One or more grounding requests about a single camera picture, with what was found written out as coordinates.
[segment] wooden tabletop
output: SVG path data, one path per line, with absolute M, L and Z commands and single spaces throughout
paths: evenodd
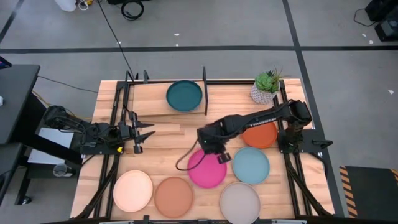
M 103 80 L 101 82 L 93 122 L 109 122 L 116 83 L 116 80 Z M 305 95 L 299 79 L 285 79 L 285 86 L 288 99 L 305 101 Z M 255 104 L 250 97 L 251 87 L 252 85 L 208 85 L 209 104 L 207 116 L 200 113 L 139 117 L 141 122 L 155 124 L 151 128 L 143 129 L 141 133 L 152 130 L 156 130 L 156 133 L 142 145 L 144 151 L 142 154 L 134 154 L 133 143 L 126 143 L 125 153 L 119 161 L 118 177 L 129 170 L 141 170 L 151 177 L 154 189 L 162 180 L 170 176 L 181 177 L 190 182 L 186 172 L 178 171 L 175 168 L 175 162 L 192 147 L 197 138 L 197 128 L 226 115 L 244 115 L 273 106 L 272 104 Z M 130 93 L 128 108 L 132 108 L 133 103 L 132 91 Z M 116 121 L 120 120 L 120 114 L 121 103 L 119 104 L 119 117 L 116 118 Z M 312 125 L 309 124 L 305 128 L 312 128 Z M 235 152 L 244 146 L 246 146 L 245 143 L 238 136 L 230 140 L 226 148 L 231 156 L 234 156 Z M 253 186 L 259 194 L 262 203 L 260 218 L 293 218 L 294 213 L 283 155 L 279 152 L 277 143 L 262 151 L 269 158 L 271 170 L 266 181 Z M 103 156 L 95 156 L 82 168 L 71 217 L 78 215 L 97 191 L 102 160 Z M 301 154 L 301 160 L 307 187 L 326 210 L 334 213 L 322 163 L 309 154 Z M 109 160 L 109 168 L 112 162 L 111 158 Z M 238 179 L 233 174 L 231 163 L 228 163 L 227 176 L 224 182 L 216 188 L 201 189 L 190 182 L 195 193 L 194 205 L 180 219 L 224 219 L 219 206 L 220 194 L 228 184 L 237 181 Z M 302 195 L 297 186 L 296 189 L 300 211 L 301 214 L 304 214 Z M 105 192 L 101 215 L 105 214 L 107 199 L 108 193 Z M 114 204 L 111 219 L 142 220 L 144 215 L 150 215 L 150 219 L 153 220 L 168 219 L 156 210 L 153 196 L 145 208 L 134 213 L 123 212 Z

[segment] gray floor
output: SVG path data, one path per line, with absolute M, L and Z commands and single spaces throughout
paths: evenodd
M 372 45 L 394 45 L 380 42 L 373 27 L 353 22 L 354 11 L 369 1 L 289 0 L 301 46 L 367 46 L 370 40 Z M 0 29 L 16 5 L 5 2 Z M 280 0 L 153 0 L 144 5 L 142 18 L 130 22 L 117 7 L 103 4 L 124 47 L 293 44 Z M 369 22 L 363 12 L 358 19 Z M 25 0 L 0 43 L 0 49 L 79 47 L 117 47 L 96 3 L 87 11 L 62 12 L 53 0 Z M 335 142 L 329 148 L 335 171 L 340 165 L 398 169 L 398 52 L 303 55 L 326 137 Z M 127 69 L 119 52 L 2 56 L 12 63 L 39 64 L 42 76 L 92 90 L 100 80 L 124 78 Z M 128 52 L 126 57 L 134 72 L 146 69 L 151 78 L 200 78 L 204 65 L 208 78 L 252 78 L 274 65 L 283 67 L 286 77 L 301 78 L 296 54 L 289 51 Z M 93 93 L 43 79 L 35 90 L 50 103 L 92 115 Z M 17 207 L 13 202 L 22 174 L 19 170 L 0 207 L 2 219 L 42 223 L 68 218 L 76 180 L 34 180 L 28 191 L 34 201 Z

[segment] black metal frame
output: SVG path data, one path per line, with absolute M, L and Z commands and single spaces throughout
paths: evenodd
M 207 91 L 207 85 L 253 85 L 254 84 L 254 80 L 207 80 L 206 78 L 206 68 L 203 67 L 203 73 L 202 73 L 202 80 L 205 82 L 205 114 L 207 114 L 207 110 L 208 110 L 208 91 Z M 115 92 L 115 97 L 114 97 L 114 103 L 113 103 L 113 108 L 112 108 L 112 113 L 111 113 L 111 124 L 114 124 L 115 120 L 116 120 L 116 113 L 118 110 L 118 102 L 119 102 L 119 98 L 120 98 L 120 93 L 121 90 L 124 89 L 124 94 L 123 94 L 123 103 L 125 105 L 127 105 L 128 102 L 128 98 L 129 98 L 129 92 L 132 86 L 134 85 L 140 85 L 140 84 L 146 84 L 146 83 L 172 83 L 175 80 L 150 80 L 149 76 L 147 74 L 146 71 L 144 71 L 144 79 L 143 80 L 131 80 L 131 81 L 127 81 L 127 74 L 126 74 L 126 80 L 125 81 L 118 81 L 117 85 L 116 85 L 116 92 Z M 287 95 L 286 95 L 286 90 L 285 90 L 285 85 L 284 82 L 281 81 L 281 89 L 280 89 L 281 95 L 282 95 L 282 100 L 283 102 L 287 101 Z M 278 99 L 274 98 L 274 104 L 278 105 Z M 122 110 L 122 114 L 121 114 L 121 120 L 124 120 L 126 117 L 126 110 L 123 109 Z M 278 121 L 278 127 L 279 129 L 284 129 L 283 127 L 283 123 L 282 121 Z M 298 178 L 300 179 L 300 181 L 302 182 L 300 185 L 300 187 L 305 187 L 305 178 L 304 178 L 304 174 L 303 174 L 303 168 L 302 168 L 302 163 L 301 163 L 301 159 L 300 159 L 300 155 L 299 153 L 294 154 L 295 157 L 295 164 L 296 164 L 296 170 L 297 170 L 297 175 Z M 296 192 L 296 188 L 295 188 L 295 182 L 294 182 L 294 178 L 291 176 L 291 174 L 289 173 L 288 169 L 289 167 L 292 165 L 291 161 L 290 161 L 290 156 L 288 153 L 284 153 L 284 159 L 285 159 L 285 166 L 287 169 L 287 178 L 288 178 L 288 182 L 289 182 L 289 190 L 290 190 L 290 196 L 292 198 L 292 205 L 293 205 L 293 210 L 294 210 L 294 215 L 295 217 L 300 215 L 300 209 L 299 209 L 299 203 L 297 200 L 297 192 Z M 115 163 L 117 164 L 117 166 L 119 165 L 119 155 L 116 155 L 114 157 L 114 165 Z M 104 161 L 103 161 L 103 166 L 101 168 L 101 176 L 100 176 L 100 183 L 99 183 L 99 187 L 103 186 L 104 184 L 104 178 L 106 175 L 106 171 L 108 170 L 108 163 L 109 163 L 109 156 L 104 156 Z M 110 191 L 109 191 L 109 197 L 108 197 L 108 202 L 107 202 L 107 208 L 106 208 L 106 218 L 110 218 L 111 217 L 111 212 L 112 212 L 112 207 L 113 207 L 113 187 L 116 183 L 116 176 L 113 177 L 113 179 L 111 180 L 110 183 Z M 302 191 L 303 193 L 303 199 L 304 199 L 304 205 L 305 205 L 305 214 L 306 215 L 312 215 L 312 210 L 311 210 L 311 206 L 310 206 L 310 201 L 307 198 L 307 196 L 305 195 L 305 192 Z M 98 218 L 100 216 L 100 208 L 101 208 L 101 203 L 98 203 L 95 207 L 94 210 L 94 217 Z M 256 221 L 256 223 L 259 222 L 265 222 L 265 221 L 269 221 L 269 220 L 261 220 L 258 219 Z

